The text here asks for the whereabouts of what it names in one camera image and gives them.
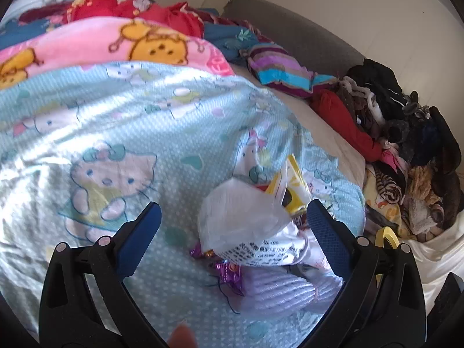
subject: polka dot fabric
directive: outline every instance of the polka dot fabric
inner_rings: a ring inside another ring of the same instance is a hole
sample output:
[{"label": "polka dot fabric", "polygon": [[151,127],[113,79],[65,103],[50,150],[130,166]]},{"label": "polka dot fabric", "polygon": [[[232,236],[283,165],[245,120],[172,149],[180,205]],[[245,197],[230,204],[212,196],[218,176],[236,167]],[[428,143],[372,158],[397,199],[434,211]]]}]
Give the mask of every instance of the polka dot fabric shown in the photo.
[{"label": "polka dot fabric", "polygon": [[[124,78],[111,77],[118,67]],[[162,225],[124,282],[156,331],[167,339],[184,321],[202,348],[297,346],[320,316],[246,319],[189,255],[203,198],[232,176],[269,181],[291,153],[330,185],[321,200],[335,217],[355,235],[363,229],[361,190],[337,160],[270,91],[238,76],[144,62],[38,75],[0,92],[0,148],[0,291],[31,333],[55,245],[113,234],[154,200]]]}]

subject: white wall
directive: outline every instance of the white wall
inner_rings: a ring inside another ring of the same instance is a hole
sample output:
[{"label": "white wall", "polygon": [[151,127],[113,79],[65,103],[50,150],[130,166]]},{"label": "white wall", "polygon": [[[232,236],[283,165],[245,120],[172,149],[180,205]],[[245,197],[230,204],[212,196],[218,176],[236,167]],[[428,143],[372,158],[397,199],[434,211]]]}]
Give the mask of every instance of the white wall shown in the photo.
[{"label": "white wall", "polygon": [[[222,11],[227,1],[205,0],[203,6]],[[405,93],[417,90],[421,104],[439,108],[464,150],[464,28],[439,0],[268,1],[393,69]]]}]

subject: gray headboard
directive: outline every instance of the gray headboard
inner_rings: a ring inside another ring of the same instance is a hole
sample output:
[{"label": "gray headboard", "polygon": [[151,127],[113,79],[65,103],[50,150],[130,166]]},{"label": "gray headboard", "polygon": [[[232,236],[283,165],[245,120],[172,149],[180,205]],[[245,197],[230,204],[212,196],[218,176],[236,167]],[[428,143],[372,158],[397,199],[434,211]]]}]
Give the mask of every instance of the gray headboard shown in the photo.
[{"label": "gray headboard", "polygon": [[364,56],[318,24],[265,0],[230,0],[225,18],[246,19],[301,65],[320,74],[343,77]]}]

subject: pink blanket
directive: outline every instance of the pink blanket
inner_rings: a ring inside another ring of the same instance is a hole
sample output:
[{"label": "pink blanket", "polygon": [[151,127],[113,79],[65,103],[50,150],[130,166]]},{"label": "pink blanket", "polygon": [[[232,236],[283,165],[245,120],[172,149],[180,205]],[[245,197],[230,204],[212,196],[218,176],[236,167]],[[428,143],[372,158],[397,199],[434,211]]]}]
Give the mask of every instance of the pink blanket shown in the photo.
[{"label": "pink blanket", "polygon": [[49,70],[127,60],[234,75],[222,53],[208,41],[187,37],[156,22],[95,17],[0,51],[0,89]]}]

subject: striped pillow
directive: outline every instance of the striped pillow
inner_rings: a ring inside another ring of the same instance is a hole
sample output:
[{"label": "striped pillow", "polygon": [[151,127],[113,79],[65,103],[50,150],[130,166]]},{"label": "striped pillow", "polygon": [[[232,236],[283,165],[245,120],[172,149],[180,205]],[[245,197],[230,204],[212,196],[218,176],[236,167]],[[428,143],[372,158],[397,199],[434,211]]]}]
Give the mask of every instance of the striped pillow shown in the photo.
[{"label": "striped pillow", "polygon": [[248,59],[249,71],[263,84],[299,98],[309,98],[317,89],[338,81],[302,67],[290,54],[274,43],[260,43],[240,54]]}]

